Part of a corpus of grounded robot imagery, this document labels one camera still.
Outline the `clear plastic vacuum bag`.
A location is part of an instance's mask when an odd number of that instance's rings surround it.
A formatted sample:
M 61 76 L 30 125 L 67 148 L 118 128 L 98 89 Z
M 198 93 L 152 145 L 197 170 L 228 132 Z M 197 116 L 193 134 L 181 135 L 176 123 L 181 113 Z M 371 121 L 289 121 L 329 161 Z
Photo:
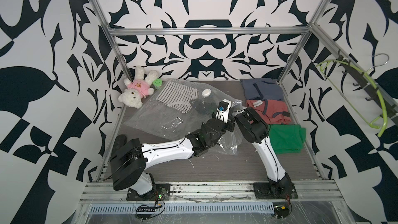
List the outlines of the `clear plastic vacuum bag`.
M 162 88 L 168 82 L 177 82 L 198 89 L 198 99 L 191 101 L 192 109 L 186 114 L 167 107 L 156 100 Z M 211 90 L 209 97 L 203 97 L 202 91 Z M 160 90 L 149 97 L 138 110 L 126 110 L 124 125 L 156 137 L 174 141 L 183 138 L 188 132 L 200 128 L 217 111 L 219 102 L 231 101 L 231 110 L 237 111 L 244 107 L 244 91 L 238 81 L 232 82 L 190 82 L 180 79 L 168 80 Z

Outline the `blue tank top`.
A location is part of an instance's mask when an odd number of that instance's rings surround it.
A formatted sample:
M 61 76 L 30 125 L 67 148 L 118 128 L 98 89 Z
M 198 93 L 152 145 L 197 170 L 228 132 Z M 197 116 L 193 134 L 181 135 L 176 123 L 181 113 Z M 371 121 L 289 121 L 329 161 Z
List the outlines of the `blue tank top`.
M 241 79 L 240 83 L 247 100 L 284 101 L 282 88 L 270 78 Z

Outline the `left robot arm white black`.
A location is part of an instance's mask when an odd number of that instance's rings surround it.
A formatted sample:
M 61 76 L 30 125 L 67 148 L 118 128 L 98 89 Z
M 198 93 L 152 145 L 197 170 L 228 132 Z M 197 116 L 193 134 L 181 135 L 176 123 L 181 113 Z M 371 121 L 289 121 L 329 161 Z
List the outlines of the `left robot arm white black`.
M 194 132 L 182 139 L 158 144 L 142 144 L 139 139 L 127 140 L 126 135 L 116 137 L 110 156 L 113 189 L 131 188 L 140 196 L 154 191 L 154 179 L 145 170 L 161 163 L 199 157 L 216 146 L 226 132 L 233 132 L 233 120 L 224 122 L 215 118 L 202 123 Z

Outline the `red tank top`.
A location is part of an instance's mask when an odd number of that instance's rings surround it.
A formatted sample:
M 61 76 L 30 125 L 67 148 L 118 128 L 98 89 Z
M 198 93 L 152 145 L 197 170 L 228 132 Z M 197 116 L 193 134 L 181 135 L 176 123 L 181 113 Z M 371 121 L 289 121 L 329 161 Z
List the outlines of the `red tank top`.
M 291 118 L 284 101 L 247 100 L 247 107 L 252 107 L 267 124 L 290 124 Z

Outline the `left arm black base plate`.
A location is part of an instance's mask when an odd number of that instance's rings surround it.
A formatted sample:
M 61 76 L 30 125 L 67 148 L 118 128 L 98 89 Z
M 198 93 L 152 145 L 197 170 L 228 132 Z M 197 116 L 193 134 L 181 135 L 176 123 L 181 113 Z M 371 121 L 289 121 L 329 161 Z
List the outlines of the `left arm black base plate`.
M 126 200 L 131 201 L 155 201 L 168 200 L 170 198 L 171 184 L 154 184 L 154 188 L 144 195 L 139 195 L 136 191 L 129 188 Z

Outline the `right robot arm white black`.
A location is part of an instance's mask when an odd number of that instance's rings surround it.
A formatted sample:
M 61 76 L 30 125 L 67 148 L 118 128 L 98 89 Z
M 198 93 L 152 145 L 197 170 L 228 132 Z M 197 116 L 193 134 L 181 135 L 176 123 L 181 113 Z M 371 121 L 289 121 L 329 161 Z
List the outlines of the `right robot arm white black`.
M 294 184 L 275 154 L 269 137 L 269 126 L 252 107 L 234 117 L 244 139 L 251 143 L 263 162 L 269 193 L 275 198 L 291 197 Z

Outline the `striped white black garment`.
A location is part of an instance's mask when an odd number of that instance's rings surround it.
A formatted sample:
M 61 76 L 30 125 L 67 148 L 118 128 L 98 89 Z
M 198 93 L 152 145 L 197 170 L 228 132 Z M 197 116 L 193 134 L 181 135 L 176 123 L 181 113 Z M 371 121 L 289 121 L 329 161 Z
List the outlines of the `striped white black garment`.
M 192 109 L 191 101 L 198 99 L 198 96 L 198 89 L 177 82 L 168 82 L 162 88 L 156 100 L 167 107 L 186 114 Z

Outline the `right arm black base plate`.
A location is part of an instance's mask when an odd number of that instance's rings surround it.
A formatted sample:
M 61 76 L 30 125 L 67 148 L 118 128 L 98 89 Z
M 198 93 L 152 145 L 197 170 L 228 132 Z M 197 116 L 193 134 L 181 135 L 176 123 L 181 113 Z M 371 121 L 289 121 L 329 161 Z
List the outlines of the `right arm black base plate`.
M 253 183 L 256 199 L 297 199 L 297 191 L 291 181 L 279 181 L 277 183 Z

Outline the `green garment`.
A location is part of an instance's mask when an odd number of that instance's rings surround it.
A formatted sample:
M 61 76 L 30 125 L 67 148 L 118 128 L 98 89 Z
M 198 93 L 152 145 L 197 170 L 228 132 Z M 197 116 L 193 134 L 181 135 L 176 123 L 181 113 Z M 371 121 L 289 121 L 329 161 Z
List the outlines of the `green garment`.
M 306 129 L 300 125 L 275 124 L 269 138 L 275 154 L 300 153 L 306 140 Z

